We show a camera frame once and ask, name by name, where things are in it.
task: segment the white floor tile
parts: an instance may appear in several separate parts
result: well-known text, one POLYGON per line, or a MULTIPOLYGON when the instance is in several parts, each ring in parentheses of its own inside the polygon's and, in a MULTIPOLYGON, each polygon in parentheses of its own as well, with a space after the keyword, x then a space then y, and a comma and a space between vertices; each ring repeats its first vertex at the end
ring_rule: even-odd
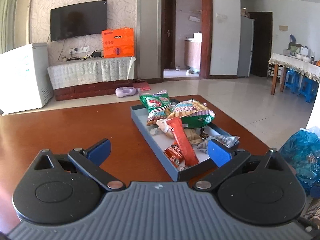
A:
MULTIPOLYGON (((184 80, 151 84, 149 93, 167 89, 170 97, 201 95, 269 147, 280 148, 299 128, 305 128, 313 103, 285 90, 270 95, 271 79, 249 77, 228 80, 184 80)), ((117 98, 115 95, 56 102, 53 99, 37 112, 69 107, 139 100, 138 95, 117 98)))

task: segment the wall-mounted tv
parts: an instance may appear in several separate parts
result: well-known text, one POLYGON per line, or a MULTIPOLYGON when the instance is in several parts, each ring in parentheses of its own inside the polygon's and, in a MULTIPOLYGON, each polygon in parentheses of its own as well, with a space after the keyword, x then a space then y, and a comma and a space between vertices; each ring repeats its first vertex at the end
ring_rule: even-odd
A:
POLYGON ((51 10, 51 41, 98 34, 106 29, 106 0, 72 4, 51 10))

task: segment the wooden table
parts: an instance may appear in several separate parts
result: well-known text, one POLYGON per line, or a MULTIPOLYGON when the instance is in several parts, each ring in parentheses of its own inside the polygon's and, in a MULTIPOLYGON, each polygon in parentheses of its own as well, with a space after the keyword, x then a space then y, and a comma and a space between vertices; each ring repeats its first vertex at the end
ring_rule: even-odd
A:
MULTIPOLYGON (((176 98, 206 102, 216 113, 213 122, 228 133, 238 135, 241 148, 254 155, 267 152, 268 147, 263 142, 201 96, 176 98)), ((19 223, 11 196, 43 148, 63 154, 75 147, 87 148, 102 138, 108 138, 112 151, 101 168, 126 185, 133 180, 145 180, 145 174, 148 174, 148 181, 171 181, 131 119, 130 106, 138 104, 139 101, 132 101, 0 117, 0 231, 7 233, 19 223)))
MULTIPOLYGON (((278 77, 278 71, 279 71, 279 65, 275 65, 275 71, 273 74, 273 79, 272 79, 272 85, 271 85, 271 95, 275 95, 276 92, 276 85, 277 85, 277 77, 278 77)), ((280 77, 280 92, 283 92, 284 90, 284 84, 285 84, 285 78, 287 76, 287 68, 282 67, 282 72, 281 72, 281 77, 280 77)))
POLYGON ((320 68, 316 65, 276 53, 272 54, 271 59, 269 60, 269 64, 275 66, 274 76, 271 85, 271 95, 274 95, 276 91, 276 82, 279 67, 282 67, 282 73, 280 77, 280 92, 283 92, 284 90, 287 68, 293 69, 294 71, 301 73, 302 76, 306 76, 307 78, 310 78, 320 83, 320 68))

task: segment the white chest freezer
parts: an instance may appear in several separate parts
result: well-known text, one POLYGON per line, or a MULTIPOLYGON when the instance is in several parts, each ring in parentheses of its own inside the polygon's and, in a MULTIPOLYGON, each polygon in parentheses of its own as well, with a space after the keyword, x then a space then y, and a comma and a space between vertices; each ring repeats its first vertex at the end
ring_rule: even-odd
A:
POLYGON ((4 114, 43 107, 52 97, 46 43, 0 54, 0 109, 4 114))

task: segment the power outlet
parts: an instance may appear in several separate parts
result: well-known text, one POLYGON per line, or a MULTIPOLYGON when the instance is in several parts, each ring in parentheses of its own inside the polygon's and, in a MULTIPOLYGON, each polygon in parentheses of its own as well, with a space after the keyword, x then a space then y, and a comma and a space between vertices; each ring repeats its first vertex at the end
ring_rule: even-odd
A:
POLYGON ((84 53, 84 52, 89 52, 90 51, 90 46, 87 47, 79 47, 79 48, 73 48, 69 49, 69 55, 77 54, 77 53, 84 53))

